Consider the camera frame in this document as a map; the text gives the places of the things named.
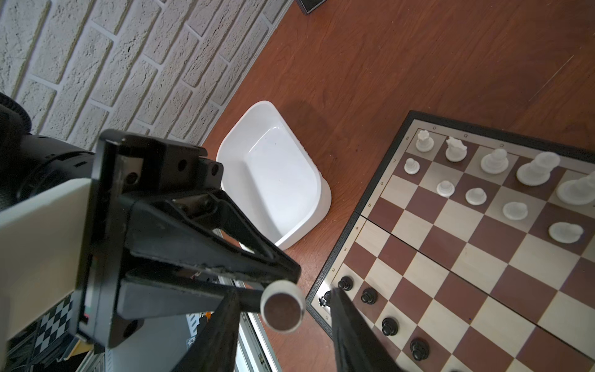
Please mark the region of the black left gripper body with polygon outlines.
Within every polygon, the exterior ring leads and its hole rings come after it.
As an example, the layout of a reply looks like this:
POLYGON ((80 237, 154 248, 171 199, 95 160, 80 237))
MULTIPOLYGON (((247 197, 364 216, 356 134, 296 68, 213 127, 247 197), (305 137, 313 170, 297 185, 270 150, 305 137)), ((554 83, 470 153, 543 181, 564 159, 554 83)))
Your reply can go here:
POLYGON ((119 282, 139 260, 125 251, 128 210, 119 197, 130 192, 165 195, 220 188, 223 166, 206 149, 171 139, 105 130, 97 144, 76 280, 76 336, 115 348, 141 320, 116 312, 119 282))

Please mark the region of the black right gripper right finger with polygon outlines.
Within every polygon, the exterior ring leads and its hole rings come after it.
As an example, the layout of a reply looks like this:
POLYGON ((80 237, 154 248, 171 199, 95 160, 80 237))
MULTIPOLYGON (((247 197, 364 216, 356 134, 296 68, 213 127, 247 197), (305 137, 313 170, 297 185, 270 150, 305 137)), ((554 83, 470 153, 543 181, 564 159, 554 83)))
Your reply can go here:
POLYGON ((344 290, 331 290, 330 310, 338 371, 401 371, 344 290))

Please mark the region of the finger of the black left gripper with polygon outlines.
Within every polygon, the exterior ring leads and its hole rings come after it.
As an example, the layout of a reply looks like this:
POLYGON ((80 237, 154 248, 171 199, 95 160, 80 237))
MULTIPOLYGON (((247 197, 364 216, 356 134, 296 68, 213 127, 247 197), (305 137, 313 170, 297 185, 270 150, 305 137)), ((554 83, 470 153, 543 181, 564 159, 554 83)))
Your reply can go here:
POLYGON ((300 265, 265 237, 220 189, 130 192, 124 246, 134 257, 242 281, 297 283, 300 265))
POLYGON ((128 320, 213 312, 227 295, 237 296, 242 312, 260 312, 262 291, 134 271, 120 282, 116 312, 128 320))

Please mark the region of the white chess piece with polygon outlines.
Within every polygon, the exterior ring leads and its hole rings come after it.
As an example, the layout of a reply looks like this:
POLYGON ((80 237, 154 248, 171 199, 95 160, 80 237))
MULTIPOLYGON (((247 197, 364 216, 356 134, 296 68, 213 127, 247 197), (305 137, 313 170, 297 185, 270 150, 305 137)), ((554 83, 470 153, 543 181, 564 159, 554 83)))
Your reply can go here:
POLYGON ((266 325, 278 333, 293 333, 305 315, 305 296, 287 280, 268 285, 260 299, 260 314, 266 325))

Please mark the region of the white plastic bin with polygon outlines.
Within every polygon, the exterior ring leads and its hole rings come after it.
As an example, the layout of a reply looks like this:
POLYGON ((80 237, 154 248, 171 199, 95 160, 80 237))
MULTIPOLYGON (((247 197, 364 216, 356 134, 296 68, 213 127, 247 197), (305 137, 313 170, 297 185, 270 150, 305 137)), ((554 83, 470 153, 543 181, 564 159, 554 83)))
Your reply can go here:
POLYGON ((222 141, 222 187, 252 224, 281 250, 328 214, 328 182, 277 108, 252 105, 222 141))

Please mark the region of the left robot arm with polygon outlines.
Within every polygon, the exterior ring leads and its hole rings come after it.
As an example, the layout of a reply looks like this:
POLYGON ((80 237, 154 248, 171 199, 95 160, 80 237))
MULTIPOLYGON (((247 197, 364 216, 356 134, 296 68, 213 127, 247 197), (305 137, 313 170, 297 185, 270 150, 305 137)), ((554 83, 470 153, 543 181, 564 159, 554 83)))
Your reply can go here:
POLYGON ((71 332, 117 347, 149 318, 209 312, 229 294, 259 312, 262 294, 178 276, 180 269, 263 286, 296 283, 300 266, 223 191, 224 167, 206 149, 105 130, 95 152, 34 135, 25 109, 1 97, 1 202, 14 206, 76 178, 82 252, 71 332))

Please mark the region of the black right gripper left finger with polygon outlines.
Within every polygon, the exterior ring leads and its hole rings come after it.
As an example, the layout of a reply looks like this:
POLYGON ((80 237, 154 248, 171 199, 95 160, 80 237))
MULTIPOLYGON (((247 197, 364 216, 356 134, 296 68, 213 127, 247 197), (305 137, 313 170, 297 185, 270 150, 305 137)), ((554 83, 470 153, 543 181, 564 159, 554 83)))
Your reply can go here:
POLYGON ((234 371, 240 324, 240 296, 229 292, 173 371, 234 371))

